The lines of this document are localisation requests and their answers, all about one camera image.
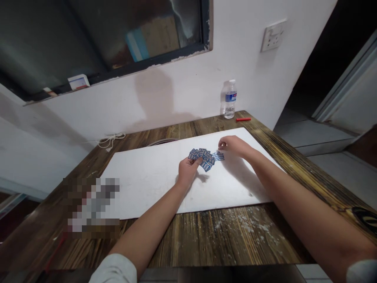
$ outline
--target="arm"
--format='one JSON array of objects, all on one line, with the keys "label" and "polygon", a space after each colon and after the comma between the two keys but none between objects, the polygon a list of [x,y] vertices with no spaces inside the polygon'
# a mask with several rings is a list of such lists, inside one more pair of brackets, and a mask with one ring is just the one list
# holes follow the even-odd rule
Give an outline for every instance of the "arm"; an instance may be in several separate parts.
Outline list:
[{"label": "arm", "polygon": [[293,231],[334,282],[345,282],[353,263],[377,259],[377,247],[368,238],[249,144],[226,136],[219,150],[250,163]]},{"label": "arm", "polygon": [[121,254],[136,267],[137,278],[144,273],[162,237],[185,198],[196,170],[203,161],[185,158],[179,164],[177,183],[120,237],[109,254]]}]

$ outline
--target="person's right hand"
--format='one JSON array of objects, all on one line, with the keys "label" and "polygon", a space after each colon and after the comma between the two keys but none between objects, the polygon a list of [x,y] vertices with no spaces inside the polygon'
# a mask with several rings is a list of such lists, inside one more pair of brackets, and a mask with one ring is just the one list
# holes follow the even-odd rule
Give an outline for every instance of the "person's right hand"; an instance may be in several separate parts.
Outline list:
[{"label": "person's right hand", "polygon": [[219,141],[219,150],[230,151],[231,153],[245,158],[248,151],[253,148],[238,136],[225,136]]}]

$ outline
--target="glass pane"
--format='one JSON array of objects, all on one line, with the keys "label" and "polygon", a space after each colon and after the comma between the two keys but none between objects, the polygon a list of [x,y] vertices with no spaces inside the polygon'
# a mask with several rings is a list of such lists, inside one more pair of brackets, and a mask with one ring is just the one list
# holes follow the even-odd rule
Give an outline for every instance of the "glass pane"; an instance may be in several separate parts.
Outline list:
[{"label": "glass pane", "polygon": [[198,0],[70,0],[109,68],[200,42]]},{"label": "glass pane", "polygon": [[0,69],[33,94],[98,73],[57,1],[0,1]]}]

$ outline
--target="wooden table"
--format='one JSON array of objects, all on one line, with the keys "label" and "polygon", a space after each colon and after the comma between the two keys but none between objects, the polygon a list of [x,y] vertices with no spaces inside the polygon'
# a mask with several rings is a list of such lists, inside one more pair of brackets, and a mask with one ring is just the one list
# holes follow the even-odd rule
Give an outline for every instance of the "wooden table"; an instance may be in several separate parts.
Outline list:
[{"label": "wooden table", "polygon": [[[235,118],[250,117],[246,111]],[[280,166],[314,192],[374,243],[376,236],[353,216],[352,207],[373,211],[319,167],[288,145],[257,119],[235,122],[221,116],[128,134],[107,153],[96,147],[68,178],[100,177],[115,152],[145,147],[163,138],[191,138],[245,127]],[[63,230],[61,183],[0,246],[0,271],[45,268],[57,249]],[[121,221],[121,234],[135,220]],[[96,268],[116,239],[68,239],[56,253],[50,269]],[[232,266],[313,263],[273,203],[178,214],[153,256],[150,267]]]}]

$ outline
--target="hand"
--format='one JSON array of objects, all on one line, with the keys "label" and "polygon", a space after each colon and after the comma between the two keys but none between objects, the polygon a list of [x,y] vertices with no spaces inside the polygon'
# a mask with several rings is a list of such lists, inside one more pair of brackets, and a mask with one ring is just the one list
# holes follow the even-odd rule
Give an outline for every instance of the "hand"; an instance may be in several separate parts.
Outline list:
[{"label": "hand", "polygon": [[253,148],[237,136],[225,136],[219,141],[219,150],[230,151],[231,153],[245,158],[247,152]]},{"label": "hand", "polygon": [[198,158],[197,160],[183,159],[179,163],[177,184],[188,189],[194,180],[196,170],[202,162],[203,158]]}]

